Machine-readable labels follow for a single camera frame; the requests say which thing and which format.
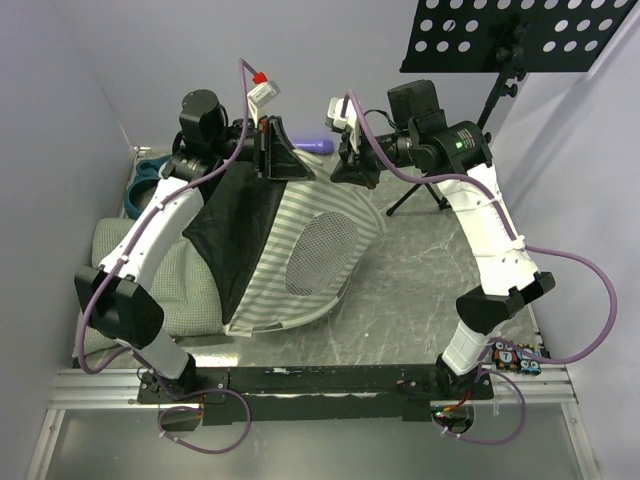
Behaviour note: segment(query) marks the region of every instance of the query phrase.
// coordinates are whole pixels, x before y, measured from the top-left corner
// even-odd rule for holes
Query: mesh panel
[[[293,295],[308,296],[329,288],[358,245],[358,228],[346,215],[325,212],[300,234],[291,252],[285,284]]]

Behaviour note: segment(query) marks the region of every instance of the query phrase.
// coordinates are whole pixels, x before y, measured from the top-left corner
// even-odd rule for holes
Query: black fabric
[[[252,166],[238,162],[229,168],[183,232],[216,281],[225,325],[249,285],[287,185],[256,178]]]

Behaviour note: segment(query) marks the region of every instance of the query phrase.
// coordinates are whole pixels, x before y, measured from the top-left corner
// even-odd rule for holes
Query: gray wall
[[[196,88],[214,90],[230,115],[239,116],[241,56],[281,87],[269,112],[284,117],[292,138],[326,135],[329,99],[349,88],[366,107],[388,108],[389,88],[422,78],[398,72],[417,0],[54,3],[134,145],[167,145],[183,95]],[[480,115],[495,78],[429,77],[451,123]],[[502,103],[493,128],[511,103]]]
[[[0,470],[22,478],[68,362],[75,269],[131,167],[114,113],[50,2],[0,2]]]
[[[603,267],[619,295],[618,323],[604,345],[570,366],[604,478],[638,478],[640,360],[640,31],[633,28],[602,68],[571,86],[532,75],[496,139],[504,195],[527,243],[582,254]],[[595,275],[573,262],[536,257],[558,286],[535,304],[556,357],[582,350],[608,312]]]

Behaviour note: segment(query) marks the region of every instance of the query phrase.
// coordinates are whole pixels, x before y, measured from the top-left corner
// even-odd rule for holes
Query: black metal base
[[[467,381],[443,385],[433,364],[334,367],[199,368],[196,390],[228,388],[243,395],[252,420],[324,420],[402,418],[431,421],[429,403],[459,400],[470,388],[474,400],[493,398],[491,385]],[[204,404],[203,425],[243,421],[244,408],[224,394],[175,402],[145,373],[138,392],[141,404]]]

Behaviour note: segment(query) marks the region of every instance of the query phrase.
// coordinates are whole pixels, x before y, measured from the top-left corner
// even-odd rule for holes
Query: purple object
[[[331,155],[333,153],[333,142],[331,140],[312,140],[293,142],[296,148],[318,155]]]

